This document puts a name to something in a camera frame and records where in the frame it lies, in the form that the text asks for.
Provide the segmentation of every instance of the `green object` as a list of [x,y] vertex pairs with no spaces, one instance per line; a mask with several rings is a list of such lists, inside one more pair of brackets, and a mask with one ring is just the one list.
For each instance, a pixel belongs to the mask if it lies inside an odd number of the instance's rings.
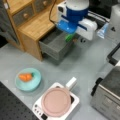
[[[19,74],[21,73],[32,73],[32,77],[33,77],[32,80],[28,82],[23,82],[18,77]],[[41,74],[37,69],[34,69],[34,68],[26,68],[21,70],[15,78],[16,87],[26,92],[35,90],[39,86],[40,82],[41,82]]]
[[65,41],[66,41],[66,42],[69,42],[70,40],[73,39],[74,35],[75,35],[75,34],[68,34],[68,35],[65,37]]

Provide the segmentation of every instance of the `frying pan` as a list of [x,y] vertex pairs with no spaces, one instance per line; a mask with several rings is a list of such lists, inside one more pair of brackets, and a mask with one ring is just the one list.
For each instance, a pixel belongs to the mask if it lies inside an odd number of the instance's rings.
[[76,84],[73,77],[63,88],[51,88],[42,97],[41,105],[46,115],[60,117],[67,113],[71,106],[70,89]]

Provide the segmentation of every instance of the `green plate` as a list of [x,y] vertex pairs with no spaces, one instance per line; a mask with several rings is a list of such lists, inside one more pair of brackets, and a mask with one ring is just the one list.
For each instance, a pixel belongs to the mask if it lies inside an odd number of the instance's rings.
[[[24,82],[22,80],[19,79],[19,74],[22,73],[32,73],[32,80],[28,81],[28,82]],[[37,69],[34,68],[26,68],[23,69],[22,71],[20,71],[16,78],[15,78],[15,85],[18,89],[23,90],[23,91],[33,91],[35,90],[38,85],[41,82],[41,74]]]

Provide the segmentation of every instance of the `drawer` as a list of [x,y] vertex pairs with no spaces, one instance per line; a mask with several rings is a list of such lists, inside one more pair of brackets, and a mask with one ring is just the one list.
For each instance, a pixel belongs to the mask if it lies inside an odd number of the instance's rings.
[[24,9],[22,9],[21,11],[19,11],[18,13],[16,13],[15,15],[13,15],[13,21],[15,25],[18,26],[24,23],[25,21],[27,21],[33,15],[34,15],[34,11],[32,5],[29,5]]
[[73,41],[66,42],[64,33],[58,29],[53,30],[40,40],[40,48],[43,53],[48,54],[56,60],[60,60],[70,50]]
[[52,0],[35,0],[34,6],[35,6],[36,12],[37,13],[40,12],[45,7],[47,7],[51,2],[52,2]]

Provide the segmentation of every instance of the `open drawer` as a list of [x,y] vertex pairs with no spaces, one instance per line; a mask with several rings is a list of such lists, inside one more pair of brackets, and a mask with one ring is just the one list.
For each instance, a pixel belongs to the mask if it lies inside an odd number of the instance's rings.
[[56,60],[60,60],[73,45],[73,40],[69,42],[65,41],[66,35],[67,33],[55,28],[40,40],[41,51]]

